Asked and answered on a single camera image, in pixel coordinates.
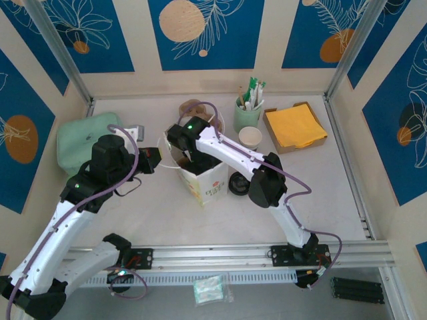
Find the white cup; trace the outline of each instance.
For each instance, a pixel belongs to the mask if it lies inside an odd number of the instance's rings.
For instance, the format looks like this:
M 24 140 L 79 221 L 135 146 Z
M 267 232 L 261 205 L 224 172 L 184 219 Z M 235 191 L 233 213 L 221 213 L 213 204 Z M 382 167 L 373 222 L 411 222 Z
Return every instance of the white cup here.
M 250 150 L 256 150 L 262 140 L 262 133 L 255 127 L 244 127 L 239 132 L 239 142 Z

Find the small plastic packet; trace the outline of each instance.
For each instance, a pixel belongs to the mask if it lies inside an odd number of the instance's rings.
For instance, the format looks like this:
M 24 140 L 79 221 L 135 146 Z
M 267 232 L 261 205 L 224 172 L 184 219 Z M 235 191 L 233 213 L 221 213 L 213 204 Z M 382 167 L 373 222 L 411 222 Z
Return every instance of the small plastic packet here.
M 195 306 L 213 302 L 233 302 L 227 275 L 216 275 L 194 281 Z

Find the green cup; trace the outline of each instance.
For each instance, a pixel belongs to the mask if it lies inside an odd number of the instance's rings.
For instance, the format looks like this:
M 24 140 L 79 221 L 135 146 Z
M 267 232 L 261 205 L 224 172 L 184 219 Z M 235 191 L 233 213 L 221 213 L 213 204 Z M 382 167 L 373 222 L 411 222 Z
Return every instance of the green cup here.
M 243 109 L 240 109 L 239 106 L 240 99 L 237 98 L 236 103 L 234 104 L 234 131 L 239 133 L 244 127 L 257 127 L 262 108 L 260 107 L 255 111 L 244 111 Z

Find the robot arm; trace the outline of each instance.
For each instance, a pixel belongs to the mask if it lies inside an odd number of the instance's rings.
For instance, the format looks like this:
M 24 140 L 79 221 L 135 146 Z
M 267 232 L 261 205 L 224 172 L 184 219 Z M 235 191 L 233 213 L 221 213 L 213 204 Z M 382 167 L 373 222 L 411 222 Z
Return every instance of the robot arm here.
M 153 173 L 160 160 L 158 148 L 139 149 L 137 167 L 129 180 L 139 173 Z M 84 281 L 121 263 L 131 243 L 112 234 L 90 253 L 61 266 L 75 238 L 113 195 L 111 187 L 130 176 L 133 163 L 135 155 L 128 152 L 125 139 L 118 135 L 99 138 L 92 147 L 91 160 L 68 180 L 52 219 L 28 256 L 10 276 L 0 277 L 0 294 L 6 299 L 14 295 L 14 304 L 37 320 L 50 320 Z M 103 191 L 104 195 L 70 213 L 82 200 Z
M 170 127 L 167 140 L 174 147 L 184 151 L 194 163 L 202 163 L 202 165 L 216 163 L 207 160 L 209 157 L 214 157 L 239 171 L 250 181 L 250 199 L 260 207 L 269 208 L 284 230 L 288 243 L 294 248 L 295 256 L 304 259 L 314 251 L 318 244 L 316 235 L 300 228 L 285 205 L 287 191 L 285 177 L 256 161 L 257 159 L 282 169 L 276 154 L 262 155 L 246 149 L 223 135 L 218 139 L 215 128 L 199 117 L 191 118 L 184 127 L 179 125 Z

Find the yellow napkin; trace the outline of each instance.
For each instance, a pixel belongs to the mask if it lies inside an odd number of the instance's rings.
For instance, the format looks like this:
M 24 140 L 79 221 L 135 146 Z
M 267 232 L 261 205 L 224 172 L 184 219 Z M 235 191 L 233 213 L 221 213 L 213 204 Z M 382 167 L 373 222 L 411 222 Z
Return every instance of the yellow napkin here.
M 326 131 L 314 119 L 307 104 L 266 113 L 274 134 L 282 147 L 304 148 L 327 137 Z

